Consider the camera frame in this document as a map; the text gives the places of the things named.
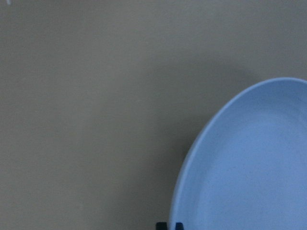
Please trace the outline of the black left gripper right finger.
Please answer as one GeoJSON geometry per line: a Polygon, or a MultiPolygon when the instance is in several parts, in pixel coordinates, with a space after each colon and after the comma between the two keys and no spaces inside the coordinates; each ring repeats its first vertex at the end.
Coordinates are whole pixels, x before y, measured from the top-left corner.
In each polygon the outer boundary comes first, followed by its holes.
{"type": "Polygon", "coordinates": [[[184,225],[182,222],[177,222],[175,224],[175,230],[184,230],[184,225]]]}

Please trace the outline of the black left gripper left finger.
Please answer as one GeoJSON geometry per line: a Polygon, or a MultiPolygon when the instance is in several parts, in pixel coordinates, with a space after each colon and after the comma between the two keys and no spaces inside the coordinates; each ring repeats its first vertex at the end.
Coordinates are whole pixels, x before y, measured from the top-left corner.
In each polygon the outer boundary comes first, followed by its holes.
{"type": "Polygon", "coordinates": [[[157,222],[155,225],[155,230],[167,230],[166,222],[157,222]]]}

